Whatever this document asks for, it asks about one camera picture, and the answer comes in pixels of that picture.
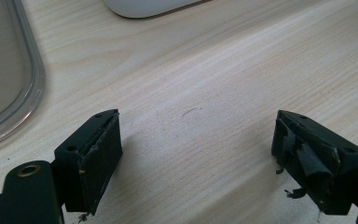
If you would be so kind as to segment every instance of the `wooden desk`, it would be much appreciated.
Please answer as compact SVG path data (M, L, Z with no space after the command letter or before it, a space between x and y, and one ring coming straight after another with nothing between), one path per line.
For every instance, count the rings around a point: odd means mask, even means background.
M0 144L0 191L9 170L52 161L88 117L118 108L124 156L87 223L317 223L275 175L274 119L304 114L358 145L358 1L220 0L152 20L102 0L24 5L47 85Z

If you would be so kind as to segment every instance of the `screw hole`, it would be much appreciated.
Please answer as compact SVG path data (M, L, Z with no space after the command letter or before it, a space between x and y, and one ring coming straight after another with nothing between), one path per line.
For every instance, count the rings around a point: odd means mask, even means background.
M17 176L26 177L26 176L29 176L29 175L34 175L37 172L39 172L39 170L40 170L39 165L28 165L28 166L25 166L25 167L21 168L17 172Z
M77 147L69 146L69 147L67 148L67 150L68 150L68 151L75 151L75 150L77 150Z
M344 147L344 149L345 149L345 151L350 152L350 153L356 152L355 149L350 148L350 147Z

